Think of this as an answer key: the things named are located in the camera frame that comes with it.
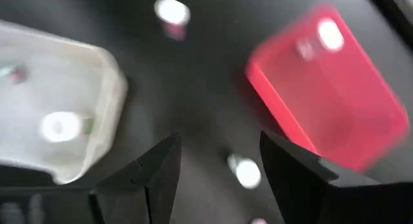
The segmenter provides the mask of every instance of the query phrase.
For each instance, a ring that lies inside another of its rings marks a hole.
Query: white plastic container
[[[112,146],[124,76],[102,48],[0,22],[0,68],[16,63],[26,79],[0,79],[0,163],[43,170],[58,184],[77,180]],[[93,125],[87,134],[48,141],[42,121],[56,112],[87,116]]]

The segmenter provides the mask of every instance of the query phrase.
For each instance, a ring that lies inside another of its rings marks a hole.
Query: black table surface
[[[178,0],[192,18],[187,38],[163,35],[155,0],[0,0],[0,19],[101,46],[128,79],[112,150],[78,185],[111,175],[169,133],[183,138],[176,223],[282,223],[266,177],[245,190],[223,161],[228,149],[257,161],[259,133],[270,117],[243,71],[248,55],[317,3],[341,12],[373,63],[413,116],[413,57],[370,0]],[[411,137],[366,174],[413,180]]]

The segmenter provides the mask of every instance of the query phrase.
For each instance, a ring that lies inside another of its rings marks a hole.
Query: red plastic container
[[[332,7],[261,44],[247,77],[292,142],[344,167],[367,168],[407,135],[403,105]]]

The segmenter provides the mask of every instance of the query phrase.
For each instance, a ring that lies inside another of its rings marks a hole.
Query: red tray
[[[290,140],[363,170],[408,132],[408,116],[338,12],[322,6],[262,43],[247,77]]]

